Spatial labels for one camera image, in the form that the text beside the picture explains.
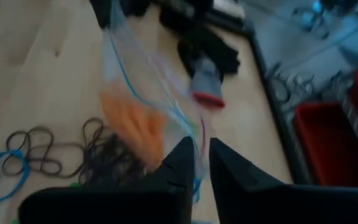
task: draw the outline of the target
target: wooden surface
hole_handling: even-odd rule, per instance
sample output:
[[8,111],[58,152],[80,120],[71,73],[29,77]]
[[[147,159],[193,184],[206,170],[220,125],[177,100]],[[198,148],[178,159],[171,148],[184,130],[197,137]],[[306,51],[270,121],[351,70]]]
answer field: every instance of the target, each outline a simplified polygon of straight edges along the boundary
[[[33,4],[29,2],[33,1],[23,0],[22,3]],[[43,2],[37,7],[39,13],[29,16],[38,18],[33,28],[36,32],[32,31],[34,37],[18,38],[23,44],[12,47],[17,47],[13,51],[19,52],[15,54],[19,56],[13,57],[16,62],[13,68],[8,63],[7,67],[1,66],[6,63],[1,58],[9,58],[9,52],[0,47],[0,152],[4,150],[8,135],[15,130],[42,124],[54,132],[56,141],[80,141],[82,124],[92,116],[103,117],[98,100],[103,82],[102,33],[91,6],[85,0],[65,0]],[[0,14],[0,22],[8,22],[6,17]],[[143,18],[130,18],[129,24],[147,50],[163,56],[174,73],[189,82],[178,59],[178,40],[158,23],[156,7],[151,7]],[[249,43],[242,37],[216,31],[239,50],[241,67],[237,76],[227,78],[223,83],[227,106],[208,116],[211,132],[264,171],[290,183],[291,177]],[[6,35],[8,32],[0,33],[0,46],[12,44]],[[81,155],[74,149],[53,151],[51,156],[63,161],[65,173],[80,164],[75,158]],[[3,177],[0,195],[8,193],[18,179]],[[32,192],[51,186],[67,186],[76,180],[76,177],[61,180],[31,173],[18,194],[0,203],[0,223],[10,223],[16,217],[17,206]],[[193,206],[193,218],[219,222],[208,179],[202,183],[200,202]]]

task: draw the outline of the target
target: plastic bag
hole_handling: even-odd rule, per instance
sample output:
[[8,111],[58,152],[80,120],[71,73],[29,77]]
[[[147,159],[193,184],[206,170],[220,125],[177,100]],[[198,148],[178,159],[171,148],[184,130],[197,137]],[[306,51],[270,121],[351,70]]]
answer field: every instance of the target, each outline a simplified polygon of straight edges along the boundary
[[195,147],[193,193],[197,193],[208,165],[206,123],[197,103],[180,82],[173,81],[175,76],[170,74],[169,67],[138,43],[127,25],[119,1],[112,2],[111,27],[104,31],[103,38],[105,88],[101,91],[102,105],[112,107],[118,101],[125,104],[125,108],[131,108],[129,111],[151,114],[142,115],[143,119],[152,120],[149,116],[154,116],[154,121],[161,121],[158,124],[162,127],[157,125],[155,129],[162,129],[163,158],[183,137],[192,137]]

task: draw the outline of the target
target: gray object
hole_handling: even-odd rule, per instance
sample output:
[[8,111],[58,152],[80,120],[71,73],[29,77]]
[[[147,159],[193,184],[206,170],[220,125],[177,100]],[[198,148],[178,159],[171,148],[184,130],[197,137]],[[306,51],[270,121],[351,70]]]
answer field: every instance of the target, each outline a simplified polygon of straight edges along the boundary
[[223,108],[221,74],[214,62],[201,56],[195,62],[195,74],[191,81],[191,92],[199,103]]

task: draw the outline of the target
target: orange object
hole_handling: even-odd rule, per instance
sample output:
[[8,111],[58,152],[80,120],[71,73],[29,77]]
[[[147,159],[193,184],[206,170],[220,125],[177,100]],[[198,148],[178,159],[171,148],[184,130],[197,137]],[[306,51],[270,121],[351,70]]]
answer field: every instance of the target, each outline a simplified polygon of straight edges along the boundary
[[100,100],[112,131],[153,172],[163,160],[166,117],[129,97],[101,92]]

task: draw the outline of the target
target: ziplock bag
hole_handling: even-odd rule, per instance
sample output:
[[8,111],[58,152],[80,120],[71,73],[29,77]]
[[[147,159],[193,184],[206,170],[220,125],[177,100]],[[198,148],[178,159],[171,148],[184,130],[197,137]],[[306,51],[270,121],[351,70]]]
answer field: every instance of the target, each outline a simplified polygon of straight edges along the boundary
[[190,136],[195,152],[193,193],[197,193],[208,167],[209,138],[201,110],[183,85],[173,81],[169,67],[135,39],[119,1],[112,1],[110,25],[103,34],[104,88],[100,93],[106,119],[141,159],[150,162],[148,171],[156,169],[183,137]]

